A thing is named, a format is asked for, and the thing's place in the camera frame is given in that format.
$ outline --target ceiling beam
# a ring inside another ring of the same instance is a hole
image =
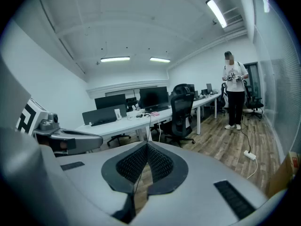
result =
[[[216,46],[218,44],[221,44],[223,42],[227,42],[228,40],[231,40],[231,39],[234,39],[234,38],[237,38],[239,36],[243,36],[243,35],[246,35],[247,34],[247,30],[246,29],[238,29],[238,31],[234,31],[234,32],[230,32],[224,36],[221,36],[219,38],[216,38],[214,41],[202,46],[201,48],[189,53],[188,55],[184,56],[183,58],[179,59],[179,60],[176,60],[174,61],[168,68],[167,70],[170,70],[171,68],[183,63],[185,60],[201,53],[201,52],[204,52],[205,50],[209,49],[209,48],[212,48],[213,46]]]
[[[157,31],[161,31],[164,34],[169,34],[171,36],[176,36],[183,41],[195,44],[193,40],[189,37],[182,35],[181,33],[163,25],[148,23],[143,20],[135,21],[135,20],[128,20],[128,19],[110,19],[110,20],[103,20],[103,21],[95,21],[91,23],[85,23],[85,27],[98,27],[98,26],[111,26],[111,25],[129,25],[129,26],[137,26],[141,28],[149,28]],[[69,33],[78,32],[82,30],[82,25],[76,25],[68,29],[61,30],[56,33],[56,35],[61,38]]]

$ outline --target fluorescent ceiling light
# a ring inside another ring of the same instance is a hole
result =
[[[263,0],[263,10],[265,13],[269,12],[269,0]]]
[[[150,61],[157,61],[157,62],[164,62],[164,63],[169,63],[170,62],[170,60],[168,60],[168,59],[153,58],[153,57],[151,57]]]
[[[209,8],[211,8],[211,10],[214,12],[216,18],[218,19],[218,21],[220,22],[222,28],[227,27],[227,23],[226,20],[224,18],[224,16],[222,15],[220,9],[218,8],[218,6],[216,5],[216,3],[213,0],[208,0],[206,2],[206,4],[209,6]]]
[[[102,58],[101,62],[111,62],[111,61],[124,61],[130,60],[130,57],[115,57],[115,58]]]

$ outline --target cable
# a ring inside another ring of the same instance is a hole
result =
[[[242,123],[243,123],[243,120],[244,120],[244,114],[242,115],[242,118],[241,118],[241,122],[242,122]],[[249,137],[243,132],[243,130],[246,129],[248,126],[247,126],[246,124],[244,124],[244,125],[245,125],[245,128],[241,129],[240,131],[241,131],[241,133],[243,133],[243,134],[246,136],[246,138],[248,139],[249,148],[250,148],[249,153],[250,153],[250,152],[251,152],[251,146],[250,146]]]
[[[159,136],[159,141],[158,141],[158,142],[160,142],[160,138],[161,138],[161,128],[160,128],[159,119],[157,119],[157,121],[158,121],[158,125],[159,125],[159,130],[160,130],[160,136]]]
[[[257,168],[258,168],[258,164],[257,164],[256,158],[255,158],[255,161],[256,161],[256,170],[255,170],[255,172],[256,172],[256,171],[257,171]],[[253,172],[253,173],[252,173],[250,176],[248,176],[246,179],[248,179],[249,177],[253,176],[255,172]]]
[[[148,116],[150,117],[150,125],[149,125],[149,136],[147,137],[147,142],[149,141],[150,133],[151,133],[151,115],[148,114]]]
[[[139,177],[139,180],[138,180],[138,183],[137,183],[137,186],[136,186],[136,190],[135,190],[135,192],[134,192],[134,195],[136,194],[136,192],[137,192],[137,188],[138,188],[138,184],[139,184],[139,182],[140,182],[140,178],[141,178],[141,176],[142,176],[142,173],[140,174],[140,177]]]
[[[240,130],[240,131],[241,131],[241,133],[243,133],[246,136],[246,138],[248,138],[248,143],[249,143],[249,148],[250,148],[249,153],[250,153],[251,152],[251,146],[250,146],[249,137],[242,130]]]
[[[155,115],[153,115],[153,114],[150,114],[150,113],[145,113],[146,115],[148,115],[149,117],[151,117],[151,116],[155,116]],[[160,130],[160,135],[159,135],[159,141],[158,142],[160,142],[160,138],[161,138],[161,128],[160,128],[160,122],[159,122],[159,119],[157,118],[157,122],[158,122],[158,125],[159,125],[159,130]],[[148,136],[148,138],[147,138],[147,141],[149,141],[149,138],[150,138],[150,132],[151,132],[151,118],[150,118],[150,130],[149,130],[149,136]]]

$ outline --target power strip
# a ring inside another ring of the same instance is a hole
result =
[[[249,153],[247,150],[245,150],[244,155],[250,158],[252,161],[256,159],[256,155],[254,155],[253,153]]]

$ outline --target white sneakers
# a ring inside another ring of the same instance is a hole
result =
[[[230,129],[230,128],[234,128],[235,127],[235,125],[233,125],[233,126],[231,126],[231,125],[226,125],[225,126],[225,129]],[[236,129],[237,130],[241,130],[241,126],[240,125],[236,125]]]
[[[230,128],[234,128],[235,127],[235,125],[233,125],[233,126],[231,126],[231,125],[226,125],[225,126],[225,129],[230,129]]]

